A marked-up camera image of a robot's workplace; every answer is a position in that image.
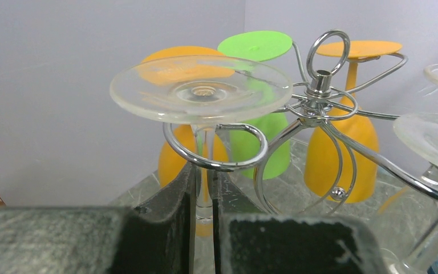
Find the metal hook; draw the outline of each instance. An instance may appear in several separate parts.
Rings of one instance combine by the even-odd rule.
[[[326,39],[332,36],[338,36],[343,40],[343,53],[336,66],[333,68],[332,71],[330,71],[331,75],[335,75],[347,61],[348,54],[350,53],[350,38],[348,37],[348,35],[341,30],[330,30],[325,32],[312,45],[312,47],[310,48],[310,52],[308,52],[308,57],[306,58],[306,70],[308,71],[308,74],[313,79],[318,79],[317,71],[313,69],[313,57],[315,53],[317,53],[317,50],[320,47],[320,45]]]

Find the gray wall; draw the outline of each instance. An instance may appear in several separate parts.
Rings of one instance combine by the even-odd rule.
[[[246,0],[245,30],[283,31],[299,44],[306,59],[310,46],[324,31],[341,29],[352,40],[387,40],[404,45],[401,53],[409,62],[388,78],[361,91],[357,99],[365,110],[405,114],[438,112],[438,90],[424,79],[422,69],[438,63],[438,1],[415,0]],[[270,63],[300,82],[293,51]],[[359,65],[358,83],[363,83],[393,66],[398,59],[383,57]],[[316,69],[330,69],[335,58],[315,57]],[[346,67],[333,84],[344,88]],[[428,164],[397,140],[391,122],[375,121],[381,151],[414,174]],[[308,140],[311,131],[300,134]]]
[[[122,69],[244,30],[244,0],[0,1],[0,194],[104,204],[157,168],[161,124],[111,100]]]

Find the marble surface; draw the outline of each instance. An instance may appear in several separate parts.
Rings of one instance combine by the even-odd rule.
[[[228,138],[221,135],[226,147],[228,147]],[[318,197],[312,193],[303,182],[303,170],[305,168],[306,144],[293,140],[291,143],[291,162],[286,172],[279,177],[264,181],[265,193],[268,199],[273,202],[283,213],[292,214],[305,208],[307,205],[315,202]],[[240,172],[230,174],[232,181],[248,196],[252,201],[259,204],[259,200],[254,192],[253,182],[251,179],[244,177]],[[364,202],[354,204],[344,204],[334,214],[347,215],[359,218],[366,223],[369,221],[384,204],[387,199],[392,197],[403,189],[403,183],[388,174],[385,170],[379,168],[377,172],[377,181],[374,194]],[[111,204],[115,206],[136,206],[147,200],[160,189],[157,173],[154,172],[142,182],[137,183],[133,188],[123,193]],[[382,225],[379,225],[376,233],[399,235],[404,240],[417,238],[423,232],[422,228],[427,228],[431,223],[433,207],[435,203],[429,202],[429,199],[415,191],[410,191],[408,199],[396,200],[393,206],[384,216],[379,219]],[[319,214],[331,211],[335,207],[335,202],[323,201],[311,209],[308,214]],[[403,241],[396,241],[395,237],[390,238],[392,244],[398,244]],[[195,273],[214,273],[212,237],[196,238],[196,257]]]

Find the gray marble countertop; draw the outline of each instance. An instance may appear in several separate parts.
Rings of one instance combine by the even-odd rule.
[[[228,146],[227,137],[220,137]],[[318,199],[317,195],[312,193],[303,182],[306,146],[301,141],[293,140],[291,142],[291,162],[289,168],[279,177],[264,181],[264,190],[268,198],[286,214],[298,212]],[[230,174],[230,177],[252,201],[260,205],[251,179],[244,177],[240,172],[233,172]],[[335,214],[353,216],[368,222],[375,215],[379,207],[403,187],[402,182],[379,168],[374,194],[363,202],[342,205]],[[159,189],[157,173],[154,172],[115,199],[111,205],[134,207],[150,198]],[[422,214],[423,208],[425,208],[425,199],[422,199],[424,197],[413,196],[411,198],[409,203],[396,209],[399,211],[397,212],[398,214],[393,214],[393,216],[397,216],[394,218],[400,219],[389,220],[389,223],[391,223],[389,226],[401,237],[402,235],[412,236],[416,228],[425,227],[430,223],[430,220],[426,219]],[[335,202],[323,201],[311,210],[309,214],[328,212],[335,205]],[[201,274],[214,273],[212,237],[196,238],[194,272]]]

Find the clear glass stem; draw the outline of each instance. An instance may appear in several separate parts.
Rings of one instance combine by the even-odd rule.
[[[402,264],[407,273],[426,273],[436,258],[438,258],[438,217],[417,241]]]
[[[203,126],[193,125],[192,131],[196,140],[197,154],[213,159],[214,135],[216,133],[216,125]],[[212,199],[209,194],[208,187],[208,170],[200,168],[200,175],[197,177],[197,220],[202,223],[212,221]]]

